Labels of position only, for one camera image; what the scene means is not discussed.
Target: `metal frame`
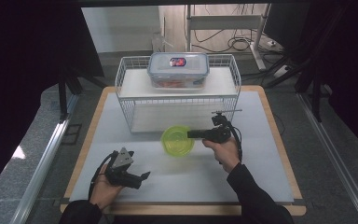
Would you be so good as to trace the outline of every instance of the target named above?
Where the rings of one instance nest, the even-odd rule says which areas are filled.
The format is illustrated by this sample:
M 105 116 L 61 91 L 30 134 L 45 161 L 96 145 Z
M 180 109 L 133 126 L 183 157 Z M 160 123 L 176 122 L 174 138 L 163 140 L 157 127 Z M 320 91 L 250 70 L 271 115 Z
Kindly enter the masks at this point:
M 21 198 L 16 212 L 14 213 L 13 218 L 10 221 L 10 224 L 25 223 L 25 221 L 27 220 L 34 205 L 34 201 L 39 193 L 39 190 L 42 188 L 46 175 L 48 174 L 48 169 L 54 160 L 55 153 L 60 146 L 65 130 L 72 117 L 75 105 L 77 103 L 77 99 L 78 96 L 71 96 L 68 104 L 68 116 L 65 120 L 57 124 L 53 135 L 48 141 L 48 145 L 46 146 L 45 152 L 43 153 L 42 158 L 40 159 L 40 162 L 37 165 L 36 170 L 34 171 L 31 181 L 28 184 L 24 195 Z
M 191 31 L 192 30 L 229 30 L 229 29 L 257 29 L 255 42 L 250 43 L 250 50 L 254 55 L 258 70 L 265 71 L 263 59 L 260 56 L 258 45 L 264 26 L 266 25 L 271 4 L 266 4 L 262 15 L 242 15 L 242 16 L 191 16 L 191 6 L 187 5 L 186 16 L 186 51 L 191 51 Z
M 310 120 L 310 124 L 312 125 L 314 131 L 318 135 L 319 140 L 321 141 L 324 150 L 327 153 L 331 163 L 333 164 L 336 172 L 341 180 L 345 190 L 348 192 L 357 212 L 358 212 L 358 185 L 356 181 L 353 179 L 350 171 L 348 170 L 347 166 L 345 165 L 344 161 L 339 156 L 339 153 L 334 146 L 332 140 L 330 139 L 327 131 L 324 129 L 322 123 L 317 120 L 311 111 L 310 101 L 308 96 L 305 93 L 298 93 L 297 97 L 300 103 L 305 110 L 308 119 Z

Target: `gray floor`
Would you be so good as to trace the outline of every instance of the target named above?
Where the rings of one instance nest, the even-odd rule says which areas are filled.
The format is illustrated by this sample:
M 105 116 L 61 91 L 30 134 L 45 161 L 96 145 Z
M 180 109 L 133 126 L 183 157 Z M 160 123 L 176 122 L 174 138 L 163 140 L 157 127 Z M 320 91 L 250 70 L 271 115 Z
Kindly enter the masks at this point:
M 133 52 L 133 55 L 148 53 Z M 113 85 L 119 58 L 124 55 L 129 54 L 101 55 L 105 72 L 103 80 L 106 83 Z M 236 59 L 241 73 L 257 72 L 255 62 L 249 54 L 236 55 Z M 244 79 L 247 79 L 246 84 L 258 85 L 263 78 L 260 75 L 253 75 L 246 76 Z M 273 76 L 265 77 L 264 82 L 271 79 Z M 293 88 L 295 82 L 296 77 L 293 77 L 273 89 L 266 90 L 296 180 L 307 205 L 307 214 L 303 217 L 294 217 L 294 220 L 296 223 L 358 223 L 358 212 L 298 100 Z M 27 223 L 58 223 L 60 219 L 60 200 L 66 190 L 90 126 L 90 119 L 102 92 L 87 81 L 82 80 L 82 83 L 84 91 L 79 95 L 67 135 L 62 140 Z M 327 100 L 323 98 L 321 101 L 323 125 L 358 183 L 358 139 L 334 113 Z M 41 102 L 42 106 L 34 123 L 21 142 L 25 159 L 12 159 L 0 176 L 0 223 L 8 223 L 12 219 L 58 122 L 60 110 L 57 87 L 46 90 Z M 118 217 L 117 219 L 126 223 L 146 223 L 153 217 Z M 235 217 L 210 219 L 211 223 L 234 223 L 235 220 Z

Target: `black curtain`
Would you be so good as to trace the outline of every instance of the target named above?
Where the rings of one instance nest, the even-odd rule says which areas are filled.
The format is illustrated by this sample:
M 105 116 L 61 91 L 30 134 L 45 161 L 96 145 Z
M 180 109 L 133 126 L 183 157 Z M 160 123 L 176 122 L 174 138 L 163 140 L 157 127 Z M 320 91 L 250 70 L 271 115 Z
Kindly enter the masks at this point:
M 330 105 L 358 137 L 358 1 L 351 1 L 339 21 L 320 67 L 333 91 Z
M 63 67 L 103 76 L 81 8 L 0 1 L 0 173 Z

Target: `human hand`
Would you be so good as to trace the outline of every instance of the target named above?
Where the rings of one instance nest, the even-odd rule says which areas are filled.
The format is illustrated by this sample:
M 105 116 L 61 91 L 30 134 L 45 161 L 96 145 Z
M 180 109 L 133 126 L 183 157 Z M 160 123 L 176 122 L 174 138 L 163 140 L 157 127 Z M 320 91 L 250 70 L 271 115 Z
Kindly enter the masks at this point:
M 222 144 L 202 139 L 202 144 L 213 150 L 214 158 L 223 164 L 223 169 L 227 173 L 230 173 L 240 162 L 237 143 L 233 137 Z
M 100 210 L 104 210 L 105 207 L 112 204 L 121 190 L 124 189 L 123 186 L 111 185 L 104 175 L 105 170 L 106 165 L 101 168 L 100 174 L 95 180 L 91 197 L 89 198 L 89 202 L 97 204 Z

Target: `person's left hand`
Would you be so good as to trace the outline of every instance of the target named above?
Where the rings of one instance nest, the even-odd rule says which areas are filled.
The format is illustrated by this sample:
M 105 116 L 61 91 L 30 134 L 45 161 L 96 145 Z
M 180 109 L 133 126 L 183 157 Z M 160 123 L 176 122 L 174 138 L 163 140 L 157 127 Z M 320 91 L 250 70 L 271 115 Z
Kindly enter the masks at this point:
M 112 204 L 121 190 L 124 189 L 123 186 L 111 185 L 104 175 L 105 170 L 106 165 L 101 168 L 100 174 L 95 180 L 94 189 L 92 190 L 92 194 L 89 199 L 89 202 L 97 204 L 101 211 L 104 210 L 105 207 Z

